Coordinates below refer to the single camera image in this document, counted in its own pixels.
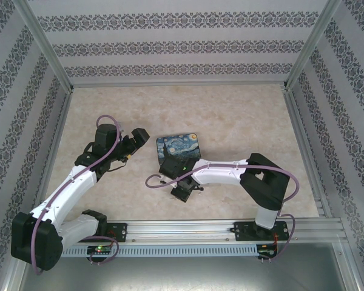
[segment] beige floor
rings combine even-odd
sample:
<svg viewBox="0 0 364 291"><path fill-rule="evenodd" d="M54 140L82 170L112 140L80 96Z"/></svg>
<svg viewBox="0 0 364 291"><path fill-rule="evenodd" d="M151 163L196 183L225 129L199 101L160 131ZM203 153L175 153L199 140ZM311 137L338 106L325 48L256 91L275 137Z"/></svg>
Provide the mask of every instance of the beige floor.
<svg viewBox="0 0 364 291"><path fill-rule="evenodd" d="M283 213L318 216L279 85L75 89L48 195L94 140L95 121L102 114L121 121L125 134L142 127L151 138L125 168L104 175L68 220L86 209L110 220L253 218L257 206L241 187L207 186L203 192L193 192L187 203L170 195L170 188L146 188L144 180L159 169L156 138L180 133L196 133L201 155L208 160L235 161L252 152L267 156L300 180L299 194ZM288 195L293 189L291 182Z"/></svg>

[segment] metal floor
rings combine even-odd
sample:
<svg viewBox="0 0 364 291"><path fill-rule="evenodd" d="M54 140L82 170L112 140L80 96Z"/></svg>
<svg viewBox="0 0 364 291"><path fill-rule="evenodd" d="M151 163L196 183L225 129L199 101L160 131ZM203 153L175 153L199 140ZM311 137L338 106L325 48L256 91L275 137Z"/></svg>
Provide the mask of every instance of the metal floor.
<svg viewBox="0 0 364 291"><path fill-rule="evenodd" d="M254 257L118 258L91 266L61 258L36 276L27 267L23 291L340 291L345 290L331 244L291 244L278 261Z"/></svg>

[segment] wallpaper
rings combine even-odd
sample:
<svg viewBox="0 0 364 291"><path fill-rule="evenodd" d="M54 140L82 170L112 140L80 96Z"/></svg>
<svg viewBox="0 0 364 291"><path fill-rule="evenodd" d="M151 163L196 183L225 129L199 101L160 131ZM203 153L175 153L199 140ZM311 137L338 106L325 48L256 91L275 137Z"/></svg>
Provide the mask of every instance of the wallpaper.
<svg viewBox="0 0 364 291"><path fill-rule="evenodd" d="M74 85L284 81L326 0L32 0Z"/></svg>
<svg viewBox="0 0 364 291"><path fill-rule="evenodd" d="M66 94L9 0L0 0L0 283L13 217L35 203Z"/></svg>
<svg viewBox="0 0 364 291"><path fill-rule="evenodd" d="M293 94L364 283L364 1L340 4Z"/></svg>

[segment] black bracket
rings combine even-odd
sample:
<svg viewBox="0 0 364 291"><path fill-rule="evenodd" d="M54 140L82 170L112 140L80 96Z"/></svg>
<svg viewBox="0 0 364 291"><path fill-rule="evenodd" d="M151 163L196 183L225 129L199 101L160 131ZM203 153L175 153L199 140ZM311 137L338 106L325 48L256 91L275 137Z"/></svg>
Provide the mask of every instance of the black bracket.
<svg viewBox="0 0 364 291"><path fill-rule="evenodd" d="M289 230L284 221L276 221L271 230L257 226L255 221L235 222L229 230L235 234L236 241L274 241L275 234L278 241L289 239Z"/></svg>
<svg viewBox="0 0 364 291"><path fill-rule="evenodd" d="M127 237L127 224L126 223L107 223L106 232L104 236L114 238L118 243L126 242ZM84 239L81 243L110 243L108 239L100 239L95 241L94 239Z"/></svg>

